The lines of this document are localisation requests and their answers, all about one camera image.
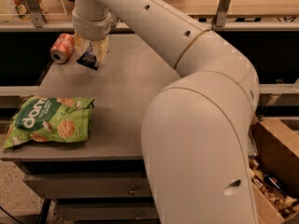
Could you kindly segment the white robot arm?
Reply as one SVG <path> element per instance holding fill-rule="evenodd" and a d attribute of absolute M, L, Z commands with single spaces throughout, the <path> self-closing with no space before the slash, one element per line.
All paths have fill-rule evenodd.
<path fill-rule="evenodd" d="M 248 132 L 259 101 L 250 61 L 204 24 L 162 0 L 75 0 L 78 35 L 106 35 L 115 14 L 179 79 L 150 103 L 141 128 L 149 186 L 162 224 L 258 224 Z"/>

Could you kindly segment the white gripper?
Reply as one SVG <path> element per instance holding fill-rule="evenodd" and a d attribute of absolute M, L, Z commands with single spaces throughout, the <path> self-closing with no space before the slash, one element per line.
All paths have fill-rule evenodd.
<path fill-rule="evenodd" d="M 110 13 L 107 13 L 100 21 L 90 21 L 73 10 L 72 25 L 76 33 L 74 36 L 75 50 L 79 57 L 91 53 L 91 41 L 93 41 L 92 47 L 96 61 L 101 63 L 106 58 L 110 21 Z"/>

